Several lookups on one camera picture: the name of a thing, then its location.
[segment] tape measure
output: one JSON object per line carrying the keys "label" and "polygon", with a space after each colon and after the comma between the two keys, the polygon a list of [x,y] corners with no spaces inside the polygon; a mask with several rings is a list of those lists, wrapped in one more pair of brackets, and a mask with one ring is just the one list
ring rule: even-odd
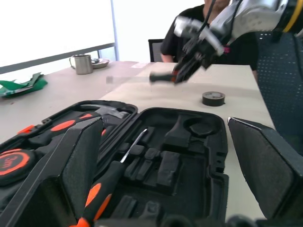
{"label": "tape measure", "polygon": [[208,106],[222,106],[225,102],[225,94],[209,91],[203,93],[202,103]]}
{"label": "tape measure", "polygon": [[31,150],[14,149],[0,154],[0,186],[15,183],[29,174],[36,163]]}

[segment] black tape roll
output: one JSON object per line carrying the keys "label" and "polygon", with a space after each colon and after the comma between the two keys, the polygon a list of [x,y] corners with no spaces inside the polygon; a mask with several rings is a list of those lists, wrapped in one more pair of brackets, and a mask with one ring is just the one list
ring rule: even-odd
{"label": "black tape roll", "polygon": [[203,93],[202,103],[208,106],[222,106],[225,102],[225,94],[209,91]]}

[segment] black cable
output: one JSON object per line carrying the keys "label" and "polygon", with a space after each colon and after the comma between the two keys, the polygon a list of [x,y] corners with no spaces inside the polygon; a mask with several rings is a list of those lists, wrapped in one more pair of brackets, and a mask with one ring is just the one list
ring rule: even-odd
{"label": "black cable", "polygon": [[297,60],[297,65],[298,65],[298,71],[299,71],[299,76],[301,77],[301,82],[303,82],[303,71],[302,71],[302,65],[301,65],[301,53],[300,53],[300,46],[298,44],[298,38],[292,34],[293,40],[294,40],[294,53],[295,57]]}
{"label": "black cable", "polygon": [[240,5],[241,5],[242,2],[243,2],[243,0],[239,0],[238,4],[237,4],[237,6],[236,6],[236,9],[235,9],[235,11],[234,11],[234,13],[233,13],[231,29],[230,29],[229,34],[228,34],[228,36],[227,36],[229,39],[232,37],[233,23],[234,23],[234,21],[235,21],[235,17],[236,17],[236,15],[237,15],[238,9],[239,9],[239,7],[240,7]]}
{"label": "black cable", "polygon": [[207,12],[207,15],[206,15],[206,17],[205,17],[205,19],[204,19],[204,23],[202,24],[202,26],[201,26],[201,28],[200,28],[198,34],[200,34],[200,32],[202,32],[203,29],[206,27],[207,22],[208,22],[208,20],[209,20],[209,18],[210,18],[210,15],[211,15],[211,13],[212,13],[212,11],[213,11],[213,7],[214,7],[215,2],[216,2],[216,0],[212,0],[212,4],[211,4],[210,7],[209,7],[209,10],[208,10],[208,12]]}

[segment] black shirt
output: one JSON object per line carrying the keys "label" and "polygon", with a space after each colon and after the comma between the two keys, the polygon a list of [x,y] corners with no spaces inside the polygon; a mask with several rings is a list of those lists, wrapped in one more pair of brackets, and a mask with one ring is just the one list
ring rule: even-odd
{"label": "black shirt", "polygon": [[[204,5],[187,9],[180,16],[204,22]],[[174,56],[178,62],[183,54],[182,48],[189,39],[177,37],[174,34],[175,21],[172,23],[161,46],[161,53]],[[258,43],[254,33],[247,33],[236,39],[230,46],[225,46],[224,54],[215,62],[216,64],[250,65],[252,70],[257,69]]]}

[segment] small plate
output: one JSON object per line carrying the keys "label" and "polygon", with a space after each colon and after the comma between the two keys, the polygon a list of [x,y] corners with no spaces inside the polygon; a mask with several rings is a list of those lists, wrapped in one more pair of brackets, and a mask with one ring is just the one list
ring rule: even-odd
{"label": "small plate", "polygon": [[93,64],[93,69],[101,69],[101,68],[104,68],[104,67],[106,67],[108,64],[109,64],[109,62],[110,62],[110,60],[109,59],[104,59],[104,58],[100,58],[99,59],[99,63],[97,63],[97,64]]}

